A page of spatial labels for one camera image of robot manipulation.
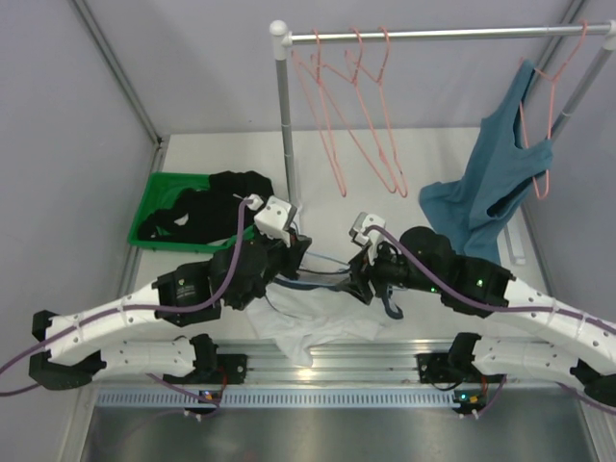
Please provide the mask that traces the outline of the blue hanger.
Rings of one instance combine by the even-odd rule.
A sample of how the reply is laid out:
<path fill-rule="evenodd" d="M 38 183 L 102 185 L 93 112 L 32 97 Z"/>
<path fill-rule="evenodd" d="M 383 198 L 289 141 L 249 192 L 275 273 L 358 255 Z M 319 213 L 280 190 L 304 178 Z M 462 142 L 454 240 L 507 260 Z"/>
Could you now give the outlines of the blue hanger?
<path fill-rule="evenodd" d="M 290 279 L 281 275 L 274 282 L 296 290 L 335 290 L 350 273 L 347 262 L 314 251 L 308 251 L 297 270 L 298 278 Z"/>

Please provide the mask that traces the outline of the white navy-trimmed tank top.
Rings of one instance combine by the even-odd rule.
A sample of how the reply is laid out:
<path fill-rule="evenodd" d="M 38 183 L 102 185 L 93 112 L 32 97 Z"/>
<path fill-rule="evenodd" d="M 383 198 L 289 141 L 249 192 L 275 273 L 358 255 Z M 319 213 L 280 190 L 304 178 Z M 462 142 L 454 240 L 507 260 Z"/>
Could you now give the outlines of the white navy-trimmed tank top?
<path fill-rule="evenodd" d="M 312 347 L 350 338 L 373 341 L 384 327 L 403 319 L 392 292 L 364 304 L 332 284 L 281 278 L 245 312 L 259 339 L 274 341 L 293 365 L 305 368 L 313 366 Z"/>

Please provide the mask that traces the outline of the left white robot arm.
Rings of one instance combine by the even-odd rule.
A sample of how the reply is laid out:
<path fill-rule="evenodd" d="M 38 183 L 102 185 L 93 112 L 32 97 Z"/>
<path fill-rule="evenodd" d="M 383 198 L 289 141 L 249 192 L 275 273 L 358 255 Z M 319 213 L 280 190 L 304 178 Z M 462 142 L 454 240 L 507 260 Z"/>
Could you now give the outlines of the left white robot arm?
<path fill-rule="evenodd" d="M 225 307 L 243 310 L 265 296 L 276 276 L 296 279 L 311 238 L 289 242 L 258 236 L 167 272 L 135 292 L 85 312 L 43 310 L 32 333 L 43 344 L 28 373 L 47 390 L 154 374 L 173 384 L 203 383 L 220 372 L 218 347 L 204 332 Z"/>

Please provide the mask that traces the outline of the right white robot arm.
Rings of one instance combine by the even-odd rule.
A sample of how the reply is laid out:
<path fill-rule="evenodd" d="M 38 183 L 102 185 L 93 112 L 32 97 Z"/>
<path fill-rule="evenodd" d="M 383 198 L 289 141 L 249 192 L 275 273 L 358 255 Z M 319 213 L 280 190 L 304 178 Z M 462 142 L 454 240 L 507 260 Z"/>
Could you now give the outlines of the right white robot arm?
<path fill-rule="evenodd" d="M 449 370 L 460 381 L 477 375 L 555 382 L 588 403 L 615 410 L 615 325 L 528 285 L 509 269 L 456 253 L 449 239 L 424 226 L 395 239 L 378 224 L 354 225 L 361 248 L 341 284 L 364 303 L 389 299 L 393 287 L 438 295 L 462 315 L 507 324 L 538 338 L 517 344 L 462 332 L 449 349 Z"/>

